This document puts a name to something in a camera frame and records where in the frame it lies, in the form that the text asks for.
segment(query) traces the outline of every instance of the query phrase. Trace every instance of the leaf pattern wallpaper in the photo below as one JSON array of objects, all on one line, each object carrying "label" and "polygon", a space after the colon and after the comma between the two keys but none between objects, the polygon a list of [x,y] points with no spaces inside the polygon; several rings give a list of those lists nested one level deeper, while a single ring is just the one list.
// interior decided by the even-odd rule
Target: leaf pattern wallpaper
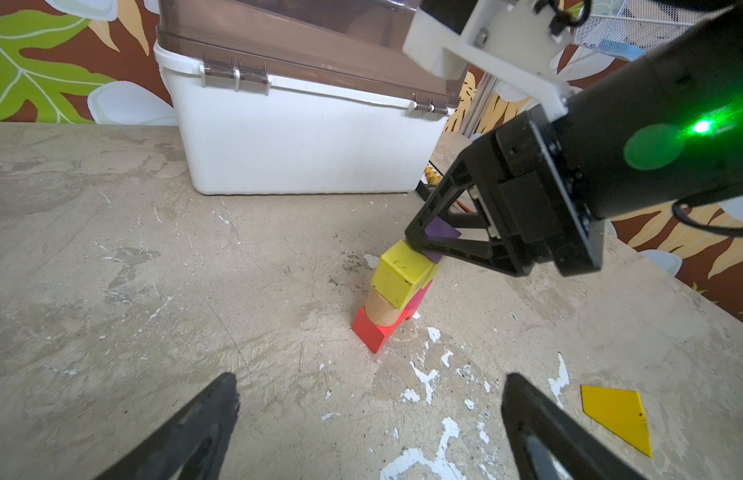
[{"label": "leaf pattern wallpaper", "polygon": [[0,120],[176,125],[157,0],[0,2]]},{"label": "leaf pattern wallpaper", "polygon": [[[578,8],[566,0],[566,8]],[[0,2],[0,120],[176,125],[151,46],[158,0]],[[569,45],[550,68],[587,88],[625,61]],[[459,131],[483,72],[470,67],[445,130]],[[477,132],[501,125],[535,101],[508,84],[492,92]],[[743,197],[688,210],[697,221],[743,227]],[[678,223],[669,205],[613,218],[628,245],[743,322],[743,239]]]}]

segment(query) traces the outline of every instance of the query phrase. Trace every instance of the purple block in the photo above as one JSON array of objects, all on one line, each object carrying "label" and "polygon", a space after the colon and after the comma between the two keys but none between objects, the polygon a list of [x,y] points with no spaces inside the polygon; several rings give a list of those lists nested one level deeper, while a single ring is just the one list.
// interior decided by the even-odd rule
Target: purple block
[{"label": "purple block", "polygon": [[[429,225],[424,227],[424,234],[440,238],[459,238],[461,235],[459,230],[444,222],[440,216],[436,216]],[[424,255],[434,264],[438,264],[443,258],[443,255],[434,252],[424,252]]]}]

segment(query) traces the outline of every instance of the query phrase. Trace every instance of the red block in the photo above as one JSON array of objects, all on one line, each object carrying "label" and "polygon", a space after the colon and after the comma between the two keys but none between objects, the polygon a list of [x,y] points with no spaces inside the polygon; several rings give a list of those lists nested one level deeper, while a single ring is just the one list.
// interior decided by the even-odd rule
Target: red block
[{"label": "red block", "polygon": [[379,353],[387,343],[387,339],[401,325],[401,322],[410,319],[414,314],[415,310],[404,310],[395,324],[391,326],[379,326],[369,320],[369,317],[366,316],[366,309],[361,307],[356,315],[356,321],[353,322],[353,331],[356,332],[358,338],[364,341],[372,353]]}]

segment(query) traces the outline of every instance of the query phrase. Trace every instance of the yellow tangram piece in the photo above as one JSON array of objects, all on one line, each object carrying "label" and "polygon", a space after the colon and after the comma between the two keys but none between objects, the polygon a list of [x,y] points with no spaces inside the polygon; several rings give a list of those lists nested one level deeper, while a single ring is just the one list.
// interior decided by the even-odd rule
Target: yellow tangram piece
[{"label": "yellow tangram piece", "polygon": [[652,456],[646,412],[638,392],[583,385],[582,409],[625,442]]}]

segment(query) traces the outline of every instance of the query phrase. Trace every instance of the block tower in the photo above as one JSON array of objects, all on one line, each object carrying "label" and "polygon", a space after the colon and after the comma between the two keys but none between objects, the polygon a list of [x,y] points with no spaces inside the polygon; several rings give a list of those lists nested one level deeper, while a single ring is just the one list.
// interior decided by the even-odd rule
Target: block tower
[{"label": "block tower", "polygon": [[[427,226],[425,234],[460,236],[459,231],[437,217]],[[382,255],[371,279],[371,293],[353,323],[353,331],[372,353],[379,353],[398,326],[414,316],[442,262],[443,255],[420,254],[405,240]]]}]

